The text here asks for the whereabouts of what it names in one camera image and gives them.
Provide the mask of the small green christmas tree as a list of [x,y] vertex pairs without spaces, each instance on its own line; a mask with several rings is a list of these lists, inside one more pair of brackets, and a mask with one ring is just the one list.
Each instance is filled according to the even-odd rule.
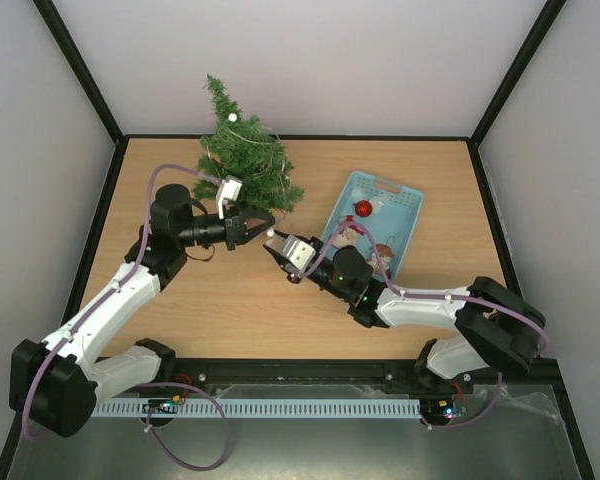
[[221,79],[208,75],[205,88],[211,96],[215,128],[199,139],[197,169],[217,179],[241,180],[236,206],[285,219],[305,194],[291,180],[294,165],[285,145],[258,115],[244,113]]

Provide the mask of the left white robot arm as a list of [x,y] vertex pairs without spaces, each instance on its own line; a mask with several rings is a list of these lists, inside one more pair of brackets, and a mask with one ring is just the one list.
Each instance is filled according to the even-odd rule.
[[101,359],[116,333],[145,304],[159,295],[186,264],[187,248],[223,243],[230,250],[271,228],[268,212],[233,205],[236,181],[222,182],[215,214],[194,211],[201,203],[188,188],[167,184],[150,188],[139,239],[113,278],[69,321],[42,341],[22,341],[13,351],[10,407],[30,422],[62,436],[77,433],[95,407],[134,388],[173,378],[175,352],[148,338],[126,352]]

